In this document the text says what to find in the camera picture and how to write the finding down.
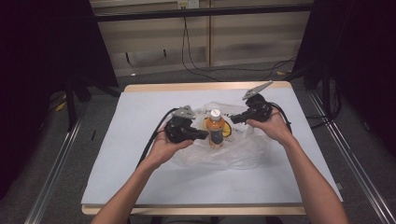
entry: bottle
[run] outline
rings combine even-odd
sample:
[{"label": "bottle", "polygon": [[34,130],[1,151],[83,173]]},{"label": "bottle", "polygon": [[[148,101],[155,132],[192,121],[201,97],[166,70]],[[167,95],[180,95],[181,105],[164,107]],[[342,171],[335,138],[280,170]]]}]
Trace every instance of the bottle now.
[{"label": "bottle", "polygon": [[205,126],[209,132],[209,145],[211,147],[222,147],[224,124],[225,120],[221,117],[219,110],[213,109],[210,111],[210,117],[206,119]]}]

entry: clear plastic bag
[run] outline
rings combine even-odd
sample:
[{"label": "clear plastic bag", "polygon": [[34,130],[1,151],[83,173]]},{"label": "clear plastic bag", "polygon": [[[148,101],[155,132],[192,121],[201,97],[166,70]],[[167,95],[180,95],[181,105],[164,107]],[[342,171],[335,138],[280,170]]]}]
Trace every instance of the clear plastic bag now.
[{"label": "clear plastic bag", "polygon": [[172,161],[180,166],[203,166],[219,170],[253,169],[265,162],[272,150],[272,141],[263,131],[244,123],[233,124],[231,115],[240,114],[247,107],[210,103],[195,109],[196,119],[191,127],[205,130],[205,118],[212,109],[219,109],[223,118],[231,126],[231,135],[224,137],[222,147],[212,148],[209,141],[195,140],[194,144],[179,150]]}]

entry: metal rail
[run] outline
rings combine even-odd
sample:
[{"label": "metal rail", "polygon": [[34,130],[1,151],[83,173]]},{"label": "metal rail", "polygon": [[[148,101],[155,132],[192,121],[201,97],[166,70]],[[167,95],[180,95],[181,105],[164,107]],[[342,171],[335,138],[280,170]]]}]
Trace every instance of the metal rail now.
[{"label": "metal rail", "polygon": [[[319,114],[321,116],[326,116],[326,112],[322,107],[323,103],[321,102],[319,96],[315,92],[310,92],[309,95]],[[346,163],[348,164],[353,175],[356,177],[358,183],[361,185],[361,189],[366,194],[367,199],[369,200],[372,207],[381,219],[381,222],[384,224],[396,223],[396,219],[391,213],[384,198],[379,193],[378,189],[373,184],[370,177],[364,171],[363,167],[361,166],[349,144],[347,143],[347,140],[338,129],[337,125],[332,120],[328,120],[327,118],[323,118],[323,121],[326,122],[326,126],[330,134],[332,135],[332,138],[340,149],[341,154],[344,156],[344,159],[346,160]]]},{"label": "metal rail", "polygon": [[148,12],[133,13],[106,13],[95,16],[82,16],[70,18],[51,19],[53,22],[74,21],[74,22],[99,22],[99,21],[137,21],[151,19],[183,18],[183,17],[203,17],[203,16],[225,16],[241,14],[262,14],[280,12],[311,11],[315,8],[337,7],[336,4],[294,4],[294,5],[275,5],[261,7],[208,7],[185,10],[159,10]]},{"label": "metal rail", "polygon": [[87,110],[88,103],[83,104],[81,108],[80,115],[75,126],[72,128],[70,132],[67,133],[66,138],[64,139],[64,143],[62,144],[61,150],[59,151],[58,157],[56,158],[55,163],[53,163],[52,168],[49,172],[49,176],[40,191],[40,194],[35,199],[35,203],[31,208],[28,217],[25,219],[25,224],[38,224],[41,221],[41,218],[44,215],[44,212],[47,208],[47,205],[50,201],[50,197],[52,192],[55,189],[56,182],[61,175],[61,171],[64,168],[64,163],[66,161],[67,155],[73,146],[73,143],[78,134],[79,127],[81,125],[81,120],[85,115]]}]

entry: hand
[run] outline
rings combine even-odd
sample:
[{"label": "hand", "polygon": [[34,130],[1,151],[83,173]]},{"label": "hand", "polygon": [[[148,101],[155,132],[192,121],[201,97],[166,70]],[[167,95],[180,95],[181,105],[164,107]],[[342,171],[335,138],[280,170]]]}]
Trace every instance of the hand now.
[{"label": "hand", "polygon": [[192,140],[186,140],[181,143],[172,143],[166,137],[163,128],[159,130],[157,137],[154,140],[152,148],[146,157],[147,161],[151,161],[156,168],[160,167],[163,163],[169,161],[173,155],[182,148],[192,145]]},{"label": "hand", "polygon": [[276,140],[281,145],[285,144],[293,137],[280,115],[280,112],[276,108],[273,108],[271,117],[267,121],[259,122],[255,119],[248,119],[247,124],[261,129],[270,138]]}]

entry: wall outlet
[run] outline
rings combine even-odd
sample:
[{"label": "wall outlet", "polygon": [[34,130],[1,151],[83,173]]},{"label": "wall outlet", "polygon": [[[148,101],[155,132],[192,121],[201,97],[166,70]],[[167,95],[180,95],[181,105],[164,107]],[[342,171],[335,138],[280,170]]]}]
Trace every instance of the wall outlet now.
[{"label": "wall outlet", "polygon": [[189,0],[188,8],[199,8],[199,0]]},{"label": "wall outlet", "polygon": [[177,8],[178,9],[187,9],[187,8],[189,8],[189,1],[188,0],[177,1]]}]

